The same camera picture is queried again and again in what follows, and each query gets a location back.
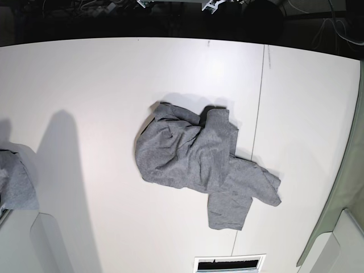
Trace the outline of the green-grey side panel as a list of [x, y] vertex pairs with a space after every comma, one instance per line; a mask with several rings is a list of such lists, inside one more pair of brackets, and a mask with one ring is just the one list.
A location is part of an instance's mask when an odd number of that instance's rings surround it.
[[363, 229], [363, 60], [360, 61], [358, 97], [342, 162], [297, 266], [304, 264], [314, 241], [320, 235], [334, 230], [344, 209], [349, 210], [356, 223]]

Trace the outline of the white vent slot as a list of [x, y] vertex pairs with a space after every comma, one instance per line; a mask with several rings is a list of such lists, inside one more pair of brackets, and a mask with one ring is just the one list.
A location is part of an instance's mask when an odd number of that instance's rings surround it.
[[195, 257], [193, 272], [196, 273], [259, 273], [266, 254], [232, 257]]

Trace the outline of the grey t-shirt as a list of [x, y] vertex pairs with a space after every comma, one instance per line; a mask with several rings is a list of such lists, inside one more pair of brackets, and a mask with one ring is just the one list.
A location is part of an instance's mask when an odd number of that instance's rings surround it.
[[211, 229], [241, 230], [254, 199], [271, 206], [281, 200], [278, 177], [235, 155], [237, 138], [227, 109], [201, 117], [162, 102], [136, 141], [135, 161], [149, 183], [207, 194]]

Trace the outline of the grey folded cloth pile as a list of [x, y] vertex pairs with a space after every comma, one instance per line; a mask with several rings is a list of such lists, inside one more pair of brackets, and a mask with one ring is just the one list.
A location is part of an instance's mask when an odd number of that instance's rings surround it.
[[1, 150], [1, 211], [38, 209], [36, 191], [21, 157]]

